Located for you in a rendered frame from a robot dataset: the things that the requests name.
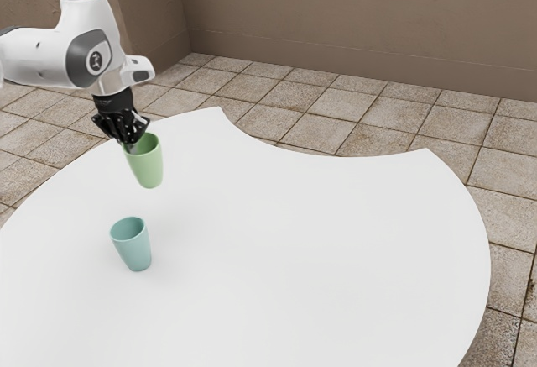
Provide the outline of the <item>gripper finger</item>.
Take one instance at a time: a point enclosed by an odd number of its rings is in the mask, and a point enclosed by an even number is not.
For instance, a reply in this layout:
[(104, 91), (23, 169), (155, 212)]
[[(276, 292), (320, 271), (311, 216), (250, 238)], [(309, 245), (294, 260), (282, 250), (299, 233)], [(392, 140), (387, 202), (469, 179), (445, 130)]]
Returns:
[(144, 130), (135, 130), (134, 132), (126, 132), (123, 138), (123, 149), (128, 153), (135, 155), (138, 153), (138, 141), (143, 137)]

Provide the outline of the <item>light green cup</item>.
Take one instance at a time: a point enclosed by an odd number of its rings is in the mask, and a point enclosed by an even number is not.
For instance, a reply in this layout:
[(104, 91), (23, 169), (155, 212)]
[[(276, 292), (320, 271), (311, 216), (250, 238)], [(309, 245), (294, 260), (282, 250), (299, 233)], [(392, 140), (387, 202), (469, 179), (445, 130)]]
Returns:
[(142, 187), (153, 189), (162, 183), (163, 156), (157, 135), (146, 132), (136, 144), (123, 144), (123, 152)]

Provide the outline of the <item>teal cup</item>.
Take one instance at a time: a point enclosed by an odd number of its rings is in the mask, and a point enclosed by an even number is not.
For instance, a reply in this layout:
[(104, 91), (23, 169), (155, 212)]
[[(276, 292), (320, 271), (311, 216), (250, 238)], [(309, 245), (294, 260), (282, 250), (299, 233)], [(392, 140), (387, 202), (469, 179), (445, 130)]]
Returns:
[(142, 218), (127, 217), (115, 222), (110, 239), (124, 264), (131, 271), (148, 269), (152, 262), (149, 231)]

